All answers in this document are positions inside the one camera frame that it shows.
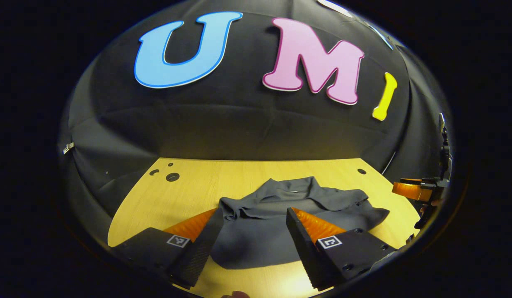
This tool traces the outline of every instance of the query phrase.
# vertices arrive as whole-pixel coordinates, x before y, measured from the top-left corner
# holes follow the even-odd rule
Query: gray shirt
[[[365,231],[381,223],[389,211],[373,208],[360,189],[320,187],[315,177],[274,181],[242,199],[221,198],[224,225],[212,248],[216,263],[245,269],[298,261],[286,227],[286,210],[296,207],[345,230]]]

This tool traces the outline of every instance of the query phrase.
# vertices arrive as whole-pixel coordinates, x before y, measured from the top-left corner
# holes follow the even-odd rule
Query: screw
[[[343,270],[345,271],[350,271],[354,269],[354,264],[346,264],[345,266],[343,266]]]

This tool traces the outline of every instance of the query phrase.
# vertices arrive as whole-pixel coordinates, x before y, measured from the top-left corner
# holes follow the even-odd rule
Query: black metal clamp
[[[292,208],[287,209],[286,224],[309,281],[319,291],[368,272],[375,262],[396,251],[360,228],[318,239],[313,245]]]
[[[195,242],[156,228],[147,228],[113,247],[113,251],[145,275],[189,289],[197,283],[222,225],[222,210],[218,209]]]
[[[409,199],[419,200],[423,202],[423,211],[420,220],[415,223],[415,228],[421,229],[425,226],[426,222],[430,219],[434,213],[436,206],[433,206],[433,202],[439,202],[442,198],[444,188],[449,184],[451,179],[451,169],[453,164],[453,158],[450,153],[449,140],[447,139],[447,128],[445,126],[444,115],[440,113],[438,126],[440,129],[440,176],[435,178],[422,178],[422,179],[400,179],[399,183],[394,184],[392,191],[394,193],[404,195]],[[412,187],[418,187],[419,192],[414,191],[408,192]]]

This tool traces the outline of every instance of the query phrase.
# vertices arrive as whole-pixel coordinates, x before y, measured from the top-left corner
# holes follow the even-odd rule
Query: black fabric backdrop
[[[195,19],[215,11],[244,15],[231,26],[224,58],[210,75],[167,89],[150,89],[135,80],[140,36],[184,20],[167,51],[169,62],[183,62],[199,45],[203,25]],[[296,92],[263,86],[261,78],[273,69],[278,49],[273,17],[310,25],[326,50],[347,40],[364,51],[356,105],[334,102],[325,92],[313,94],[307,85]],[[64,158],[74,159],[82,183],[109,217],[158,157],[362,158],[383,172],[394,155],[389,180],[436,175],[439,110],[434,100],[424,101],[424,94],[438,100],[442,91],[430,83],[429,74],[414,72],[409,80],[409,61],[421,65],[396,38],[390,50],[362,19],[350,20],[311,0],[188,1],[160,11],[114,39],[85,70],[63,111],[58,150],[75,143]],[[398,88],[387,118],[378,121],[371,114],[383,93],[384,72],[396,78]],[[306,80],[302,67],[299,75]]]

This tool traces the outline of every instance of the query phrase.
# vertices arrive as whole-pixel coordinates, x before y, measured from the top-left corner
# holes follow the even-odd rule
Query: letter m
[[[303,81],[298,77],[300,59],[309,88],[318,93],[337,71],[335,82],[328,87],[329,98],[343,104],[357,102],[357,79],[364,53],[355,45],[341,40],[328,53],[313,29],[293,19],[277,17],[273,24],[280,28],[280,46],[275,69],[263,76],[266,87],[281,91],[297,91]]]

